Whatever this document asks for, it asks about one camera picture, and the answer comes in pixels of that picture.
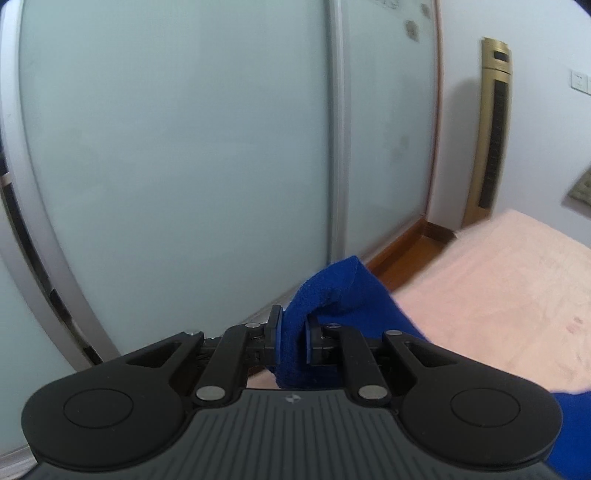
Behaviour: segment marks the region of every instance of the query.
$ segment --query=frosted glass panel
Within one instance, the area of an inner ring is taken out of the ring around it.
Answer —
[[[122,352],[221,334],[323,268],[318,0],[27,0],[25,130],[41,194]]]
[[[0,259],[0,455],[26,445],[22,407],[31,394],[74,369],[46,336]]]
[[[430,1],[349,0],[348,17],[352,120],[345,250],[360,255],[425,207],[436,106],[435,29]],[[416,40],[407,34],[409,21]]]

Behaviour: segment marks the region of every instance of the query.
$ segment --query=wooden floor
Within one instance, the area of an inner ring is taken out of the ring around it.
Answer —
[[[389,291],[398,290],[435,260],[445,247],[445,243],[422,236],[399,259],[382,268],[378,278]]]

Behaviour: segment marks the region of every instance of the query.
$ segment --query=blue cloth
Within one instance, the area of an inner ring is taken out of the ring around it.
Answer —
[[[359,261],[350,257],[304,283],[284,313],[281,363],[274,368],[281,388],[334,388],[341,384],[334,367],[306,364],[305,321],[354,326],[367,338],[396,329],[425,339],[390,298],[389,292]],[[567,480],[591,480],[591,392],[556,393],[564,423],[547,463]]]

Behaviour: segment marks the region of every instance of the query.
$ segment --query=white wall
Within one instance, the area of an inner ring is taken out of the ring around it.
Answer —
[[[511,127],[495,213],[514,208],[591,246],[591,208],[565,199],[591,166],[591,17],[574,0],[440,0],[443,104],[430,222],[460,227],[479,115],[482,37],[513,54]]]

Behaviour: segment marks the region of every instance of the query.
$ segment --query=wall light switch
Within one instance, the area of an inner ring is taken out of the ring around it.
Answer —
[[[571,72],[571,87],[575,90],[580,90],[581,92],[587,93],[587,83],[589,79],[584,73],[579,73],[572,71]]]

